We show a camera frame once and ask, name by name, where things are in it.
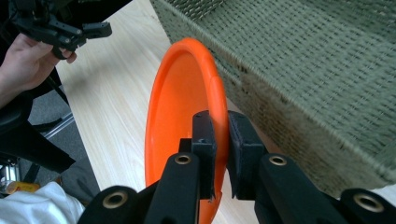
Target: woven texture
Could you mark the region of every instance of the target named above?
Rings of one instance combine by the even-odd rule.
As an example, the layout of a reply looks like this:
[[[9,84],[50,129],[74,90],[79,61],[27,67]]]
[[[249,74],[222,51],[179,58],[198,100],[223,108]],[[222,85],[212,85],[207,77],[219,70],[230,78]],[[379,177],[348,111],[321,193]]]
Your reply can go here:
[[[227,95],[322,190],[396,183],[396,2],[152,0]]]

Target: metal ring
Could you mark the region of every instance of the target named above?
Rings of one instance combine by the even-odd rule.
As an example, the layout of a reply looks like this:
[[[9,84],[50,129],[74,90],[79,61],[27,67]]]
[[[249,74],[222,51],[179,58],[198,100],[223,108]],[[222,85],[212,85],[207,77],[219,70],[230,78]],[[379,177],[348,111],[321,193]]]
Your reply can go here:
[[[103,199],[103,207],[108,209],[118,208],[123,204],[125,204],[127,200],[128,200],[128,194],[125,191],[123,190],[116,191],[107,195]]]
[[[353,200],[360,207],[371,212],[380,213],[383,212],[385,209],[384,205],[382,205],[381,202],[379,202],[376,198],[367,194],[363,194],[363,193],[355,194],[353,196]]]
[[[175,162],[180,165],[185,165],[191,162],[191,158],[187,155],[181,155],[175,158]]]
[[[272,156],[272,157],[270,157],[270,162],[273,165],[278,165],[278,166],[283,166],[283,165],[286,165],[288,163],[284,158],[282,158],[280,156]]]

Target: orange disc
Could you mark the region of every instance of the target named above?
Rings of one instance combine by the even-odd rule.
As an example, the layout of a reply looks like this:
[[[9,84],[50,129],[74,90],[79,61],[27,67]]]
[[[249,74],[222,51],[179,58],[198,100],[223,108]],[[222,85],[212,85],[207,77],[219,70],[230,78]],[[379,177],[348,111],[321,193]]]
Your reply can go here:
[[[192,116],[204,110],[212,118],[218,146],[215,198],[200,201],[200,223],[210,223],[219,208],[228,159],[227,102],[209,50],[186,38],[166,52],[154,81],[145,139],[147,186],[161,178],[168,158],[178,153],[180,138],[192,138]]]

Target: light wood tabletop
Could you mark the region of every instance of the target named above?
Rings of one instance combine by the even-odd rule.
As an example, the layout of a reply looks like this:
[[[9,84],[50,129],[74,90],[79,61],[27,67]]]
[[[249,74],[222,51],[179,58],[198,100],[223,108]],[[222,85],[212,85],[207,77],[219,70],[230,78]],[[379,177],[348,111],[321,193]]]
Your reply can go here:
[[[57,69],[100,189],[140,191],[151,87],[170,43],[149,0],[134,0],[107,21],[110,37],[89,40],[73,64]],[[214,223],[257,223],[254,202],[233,200],[228,174],[224,182]]]

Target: yellow object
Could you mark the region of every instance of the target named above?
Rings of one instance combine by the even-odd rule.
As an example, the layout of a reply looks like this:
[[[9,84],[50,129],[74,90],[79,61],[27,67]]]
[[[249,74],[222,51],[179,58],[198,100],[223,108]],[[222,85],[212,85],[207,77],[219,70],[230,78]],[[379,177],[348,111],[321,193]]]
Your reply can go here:
[[[33,183],[25,183],[20,181],[13,181],[8,184],[6,188],[7,194],[12,194],[16,191],[28,191],[28,192],[35,192],[38,190],[40,186],[38,184]]]

